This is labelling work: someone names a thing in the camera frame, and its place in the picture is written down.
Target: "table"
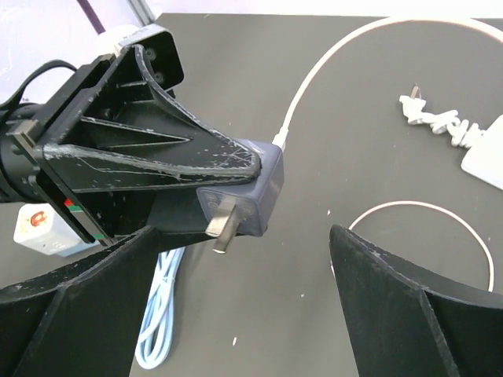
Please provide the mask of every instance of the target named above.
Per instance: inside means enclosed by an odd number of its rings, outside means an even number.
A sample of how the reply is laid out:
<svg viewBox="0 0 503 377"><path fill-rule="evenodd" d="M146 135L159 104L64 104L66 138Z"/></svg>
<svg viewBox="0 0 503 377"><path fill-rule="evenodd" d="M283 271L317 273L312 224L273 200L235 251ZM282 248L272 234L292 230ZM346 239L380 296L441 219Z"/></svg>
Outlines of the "table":
<svg viewBox="0 0 503 377"><path fill-rule="evenodd" d="M186 79L178 99L233 137L270 141L318 58L373 19L164 15ZM286 182L262 239L221 256L196 245L178 277L174 345L149 375L357 376L329 267L329 229L376 204L423 200L453 210L493 251L503 291L503 193L460 168L464 151L427 127L407 126L398 97L417 82L432 112L456 108L481 126L501 114L503 49L445 24L382 28L320 71L294 114ZM12 244L17 207L2 207L0 284L65 263ZM422 208L392 208L356 232L434 272L484 289L482 250L460 225ZM136 364L132 376L147 375Z"/></svg>

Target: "coiled white cable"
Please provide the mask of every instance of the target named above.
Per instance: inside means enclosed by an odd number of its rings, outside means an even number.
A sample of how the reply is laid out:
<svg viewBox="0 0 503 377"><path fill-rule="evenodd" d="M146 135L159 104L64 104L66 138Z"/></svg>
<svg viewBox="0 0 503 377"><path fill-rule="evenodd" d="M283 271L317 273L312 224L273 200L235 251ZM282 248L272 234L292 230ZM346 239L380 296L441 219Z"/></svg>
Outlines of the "coiled white cable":
<svg viewBox="0 0 503 377"><path fill-rule="evenodd" d="M401 24L405 22L413 22L413 21L429 21L429 22L439 22L439 23L444 23L444 24L454 24L457 26L462 26L462 27L468 27L472 30L479 31L491 38L496 39L499 42L503 42L503 31L498 30L495 27L490 26L489 24L485 24L481 21L477 20L458 20L458 19L449 19L449 18L434 18L434 17L418 17L418 18L401 18L401 17L389 17L389 18L384 18L381 20L377 20L374 22L371 22L370 24L364 25L354 31L352 31L350 34L346 35L344 38L340 39L335 45L333 45L321 58L316 62L316 64L311 68L307 76L304 78L302 83L300 84L300 87L298 88L295 96L292 99L292 102L288 106L288 110L285 116L285 119L283 121L283 125L279 129L278 133L276 136L274 136L273 139L273 144L279 146L283 151L286 149L286 139L288 137L288 132L289 132L289 127L290 123L292 121L293 113L295 112L297 105L299 104L300 100L302 99L302 96L306 92L307 87L310 85L311 81L313 81L314 77L316 74L323 68L323 66L326 64L327 61L340 49L342 49L347 43L353 41L357 37L365 34L368 31L376 30L379 27L384 27L388 25L393 25L393 24ZM453 120L452 118L453 113L451 113L449 120ZM460 132L459 130L457 131L459 134L456 136L456 142L458 142L459 136L461 135L461 141L459 141L459 145L463 145L463 140L466 141L465 145L472 145L471 142L476 142L473 141L477 137L467 137L468 134L468 127L466 123L464 123L464 128L467 128L467 132L464 134ZM390 203L384 203L378 206L379 208L376 209L376 207L370 209L369 211L365 212L360 218L358 218L358 221L361 221L365 216L368 214L375 212L376 210L382 208L382 207L391 207L396 204L397 202L390 202ZM413 201L405 201L405 203L422 203L422 202L413 202ZM439 210L440 212L443 212L444 214L447 214L448 216L452 217L453 219L459 221L476 239L479 241L480 246L484 250L487 256L487 261L489 263L489 286L488 286L488 291L492 291L494 287L494 263L493 259L490 255L489 249L487 245L482 241L482 238L477 234L477 232L462 218L454 214L453 212L450 212L449 210L446 210L444 208L438 207L438 206L433 206L432 204L427 204L427 203L422 203L425 204L422 207L428 207L434 210Z"/></svg>
<svg viewBox="0 0 503 377"><path fill-rule="evenodd" d="M174 278L185 248L159 254L134 355L144 369L161 365L170 352L174 321Z"/></svg>
<svg viewBox="0 0 503 377"><path fill-rule="evenodd" d="M468 120L461 121L456 110L435 115L423 112L426 101L422 98L400 96L399 101L408 124L428 124L435 135L448 132L454 147L471 148L484 135L477 123L470 126Z"/></svg>

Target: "blue cable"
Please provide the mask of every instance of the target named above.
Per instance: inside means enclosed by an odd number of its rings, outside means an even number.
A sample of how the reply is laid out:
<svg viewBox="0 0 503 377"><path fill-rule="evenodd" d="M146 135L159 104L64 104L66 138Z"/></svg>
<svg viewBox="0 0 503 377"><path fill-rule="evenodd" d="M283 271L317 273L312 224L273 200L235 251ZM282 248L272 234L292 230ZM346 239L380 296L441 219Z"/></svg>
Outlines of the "blue cable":
<svg viewBox="0 0 503 377"><path fill-rule="evenodd" d="M174 278L184 247L159 254L134 355L144 369L161 365L170 352L174 320Z"/></svg>

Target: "white wall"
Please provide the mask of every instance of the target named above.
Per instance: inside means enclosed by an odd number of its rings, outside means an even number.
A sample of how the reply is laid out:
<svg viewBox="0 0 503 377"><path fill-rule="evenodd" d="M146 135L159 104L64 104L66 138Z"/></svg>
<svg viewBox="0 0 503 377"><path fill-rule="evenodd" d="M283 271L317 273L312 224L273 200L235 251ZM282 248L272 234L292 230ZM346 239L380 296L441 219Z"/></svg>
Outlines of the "white wall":
<svg viewBox="0 0 503 377"><path fill-rule="evenodd" d="M122 0L92 0L105 28L139 24ZM79 66L95 58L96 33L76 0L0 1L0 103L37 67L52 59ZM45 102L68 78L55 69L36 79L25 98Z"/></svg>
<svg viewBox="0 0 503 377"><path fill-rule="evenodd" d="M339 16L404 14L503 18L503 0L147 0L156 14L258 13Z"/></svg>

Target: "white cord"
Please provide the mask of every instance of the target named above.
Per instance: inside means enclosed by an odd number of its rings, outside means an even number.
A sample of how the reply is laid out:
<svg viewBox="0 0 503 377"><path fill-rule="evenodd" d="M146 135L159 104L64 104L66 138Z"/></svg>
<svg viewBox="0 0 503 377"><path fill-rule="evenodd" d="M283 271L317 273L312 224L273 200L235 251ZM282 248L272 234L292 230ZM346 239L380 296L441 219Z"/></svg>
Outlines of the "white cord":
<svg viewBox="0 0 503 377"><path fill-rule="evenodd" d="M472 234L472 236L477 240L479 245L481 246L482 250L484 250L484 253L486 254L487 258L487 264L489 265L489 283L487 290L489 292L492 292L494 289L494 262L493 262L493 257L489 251L489 247L484 243L482 238L479 236L479 234L462 218L460 218L458 215L456 215L454 212L451 212L450 210L446 210L445 208L436 206L434 204L430 203L425 203L425 202L417 202L413 200L399 200L396 202L388 202L384 204L380 204L378 206L375 206L373 208L370 208L368 211L364 212L356 220L353 221L351 225L349 225L349 230L353 230L353 228L364 218L369 216L370 214L373 214L374 212L377 212L378 210L382 210L384 208L389 208L389 207L396 207L396 206L416 206L416 207L425 207L429 208L431 210L436 210L438 212L442 212L443 214L446 214L450 218L453 218L457 222L459 222L461 225L463 225L469 232Z"/></svg>
<svg viewBox="0 0 503 377"><path fill-rule="evenodd" d="M448 132L454 147L471 148L484 135L485 131L479 129L477 123L470 126L468 120L460 121L456 110L435 115L423 112L426 101L422 98L400 96L399 101L408 124L428 124L435 135Z"/></svg>
<svg viewBox="0 0 503 377"><path fill-rule="evenodd" d="M166 360L173 337L174 278L185 248L159 254L149 300L134 355L144 369L154 369Z"/></svg>
<svg viewBox="0 0 503 377"><path fill-rule="evenodd" d="M290 122L292 121L293 113L295 112L297 105L299 104L304 92L307 87L310 85L311 81L313 81L314 76L323 68L325 63L341 48L343 48L347 43L356 39L357 37L365 34L368 31L376 30L379 27L388 26L392 24L401 24L404 22L410 21L430 21L430 22L439 22L444 24L454 24L458 26L464 26L471 28L476 31L480 31L487 36L490 36L499 42L503 42L503 31L498 30L495 27L490 26L489 24L485 24L483 22L477 20L458 20L458 19L448 19L448 18L431 18L431 17L418 17L418 18L401 18L401 17L390 17L384 18L382 20L377 20L371 22L370 24L364 25L355 31L352 31L350 34L346 35L344 38L339 40L335 45L333 45L321 58L318 62L311 68L306 78L300 84L300 87L297 90L296 95L293 97L290 106L288 107L285 120L283 121L283 125L281 126L279 132L273 139L273 144L281 147L284 151L286 147L286 138L288 136L288 128L290 127Z"/></svg>
<svg viewBox="0 0 503 377"><path fill-rule="evenodd" d="M458 26L464 26L471 28L476 31L480 31L481 33L490 36L491 38L494 38L498 40L499 42L503 42L503 31L498 30L495 27L490 26L489 24L485 24L483 22L477 21L477 20L458 20L458 19L448 19L448 18L431 18L431 17L419 17L419 18L401 18L401 17L390 17L390 18L384 18L381 20L377 20L374 22L371 22L370 24L364 25L355 31L352 31L350 34L346 35L344 38L339 40L335 45L333 45L321 58L316 62L316 64L311 68L307 76L304 78L302 83L300 84L300 87L298 88L296 95L293 97L292 102L290 103L290 106L288 106L288 110L285 116L285 120L283 121L283 125L279 129L278 133L276 136L274 136L273 139L273 144L279 146L283 151L286 149L286 139L288 137L288 129L290 127L290 122L292 121L293 113L295 112L297 105L299 104L300 100L302 99L302 96L306 92L307 87L310 85L311 81L313 81L314 77L316 74L323 68L325 63L329 61L329 59L341 48L343 48L347 43L351 42L352 40L356 39L357 37L365 34L368 31L376 30L379 27L384 27L392 24L401 24L404 22L411 22L411 21L429 21L429 22L439 22L439 23L444 23L444 24L454 24ZM463 140L466 140L466 145L470 145L470 142L473 141L476 137L472 139L472 136L467 137L468 134L468 125L464 123L463 127L466 127L467 132L464 134L460 131L458 131L459 134L456 136L456 142L459 145L463 144ZM374 207L367 212L365 212L362 216L357 218L356 221L353 222L351 225L350 229L352 229L356 224L358 224L359 221L361 221L365 216L368 214L375 212L376 210L379 210L380 208L384 207L392 207L394 205L398 205L397 203L402 203L402 204L409 204L409 205L420 205L422 207L428 207L433 210L439 210L440 212L443 212L444 214L448 214L450 217L454 218L455 220L459 221L474 237L475 239L480 243L480 246L484 250L487 256L487 261L489 263L489 287L488 291L492 291L494 287L494 263L492 256L489 252L489 249L487 245L482 241L480 236L477 234L477 232L462 218L454 214L453 212L450 212L449 210L446 210L441 207L434 206L432 204L428 203L422 203L422 202L414 202L414 201L404 201L404 202L390 202L390 203L385 203L381 204L380 206Z"/></svg>

